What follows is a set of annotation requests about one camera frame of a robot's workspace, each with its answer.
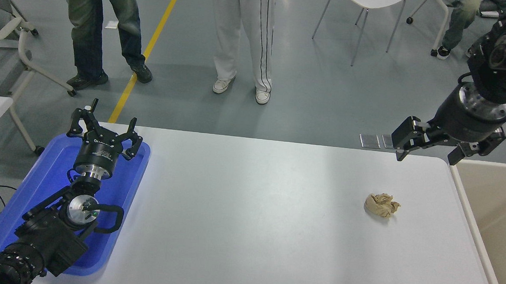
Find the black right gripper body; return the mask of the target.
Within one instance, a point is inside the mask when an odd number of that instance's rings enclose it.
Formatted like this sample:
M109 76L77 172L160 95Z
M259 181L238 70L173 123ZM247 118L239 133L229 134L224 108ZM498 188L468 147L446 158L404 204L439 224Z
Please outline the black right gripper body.
M454 89L429 121L464 142L481 141L505 122L506 103L496 104L469 89Z

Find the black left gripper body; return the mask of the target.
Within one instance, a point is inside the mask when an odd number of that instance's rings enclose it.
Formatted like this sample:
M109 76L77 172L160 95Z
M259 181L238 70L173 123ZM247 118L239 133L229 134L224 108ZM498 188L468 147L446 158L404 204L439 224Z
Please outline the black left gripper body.
M120 141L106 135L100 137L95 132L86 133L74 162L74 168L82 171L85 166L95 165L112 173L122 150Z

